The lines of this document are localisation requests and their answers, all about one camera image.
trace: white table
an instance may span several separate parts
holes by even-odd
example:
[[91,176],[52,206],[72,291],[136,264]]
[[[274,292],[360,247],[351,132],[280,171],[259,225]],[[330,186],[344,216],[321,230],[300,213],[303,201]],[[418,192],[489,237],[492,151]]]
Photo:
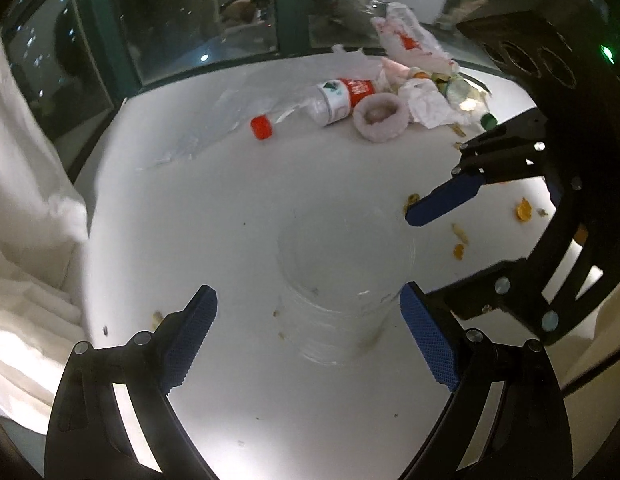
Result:
[[[270,63],[276,68],[278,62]],[[138,169],[206,120],[233,71],[262,69],[209,73],[124,105],[77,182],[92,224],[68,288],[85,307],[97,348],[152,330],[153,312],[181,310],[202,283],[216,289],[218,317],[184,385],[169,399],[222,480],[397,478],[437,420],[447,389],[432,378],[398,309],[374,348],[349,366],[300,357],[280,338],[273,317],[282,286],[276,240],[295,207],[322,196],[364,190],[400,211],[408,195],[424,196],[449,178],[459,158],[453,143],[460,139],[446,126],[412,126],[399,139],[375,145],[361,139],[350,120],[323,129],[298,120],[260,143],[244,125],[194,160]],[[467,72],[492,89],[500,121],[533,106],[514,83]],[[285,74],[273,70],[277,76]],[[518,222],[514,206],[523,196],[534,209],[554,211],[536,179],[485,187],[469,203],[415,228],[414,279],[433,290],[527,255],[549,218],[535,212],[530,222]],[[470,238],[462,261],[452,256],[458,243],[452,222]],[[531,336],[502,312],[466,325],[495,342],[522,344]],[[581,335],[591,328],[584,326]],[[558,373],[583,351],[583,342],[552,349]],[[467,459],[480,448],[477,441]]]

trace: trash pile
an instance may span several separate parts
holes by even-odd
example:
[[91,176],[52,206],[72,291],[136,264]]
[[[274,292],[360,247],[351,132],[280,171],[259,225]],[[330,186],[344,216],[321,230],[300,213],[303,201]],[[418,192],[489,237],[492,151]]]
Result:
[[[271,137],[273,125],[297,110],[305,111],[319,126],[352,115],[357,130],[371,142],[394,139],[409,123],[426,128],[481,124],[486,130],[497,125],[488,110],[487,88],[459,73],[459,65],[407,6],[388,4],[386,17],[371,22],[388,54],[378,75],[337,77],[283,99],[250,121],[257,139]],[[341,45],[333,50],[344,60],[354,54]],[[360,51],[356,54],[365,57]]]

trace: green bottle cap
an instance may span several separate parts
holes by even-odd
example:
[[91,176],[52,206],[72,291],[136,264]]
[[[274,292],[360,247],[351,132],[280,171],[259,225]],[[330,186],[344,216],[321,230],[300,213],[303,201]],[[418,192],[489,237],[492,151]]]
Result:
[[484,116],[481,117],[481,126],[484,127],[486,132],[496,128],[498,124],[499,121],[497,121],[497,118],[492,114],[484,114]]

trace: red bottle cap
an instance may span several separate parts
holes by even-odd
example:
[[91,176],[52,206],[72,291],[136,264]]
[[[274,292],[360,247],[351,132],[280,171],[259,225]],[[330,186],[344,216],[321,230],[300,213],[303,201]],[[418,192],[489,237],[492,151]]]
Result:
[[272,125],[265,115],[260,115],[251,120],[250,127],[254,136],[259,140],[265,140],[272,136]]

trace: crumpled paper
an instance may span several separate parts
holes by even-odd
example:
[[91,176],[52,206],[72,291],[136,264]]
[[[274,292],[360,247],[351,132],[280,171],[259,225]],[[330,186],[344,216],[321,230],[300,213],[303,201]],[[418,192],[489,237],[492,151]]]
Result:
[[472,124],[470,114],[452,109],[447,99],[430,79],[409,79],[399,88],[398,96],[408,103],[412,121],[426,128],[444,124]]

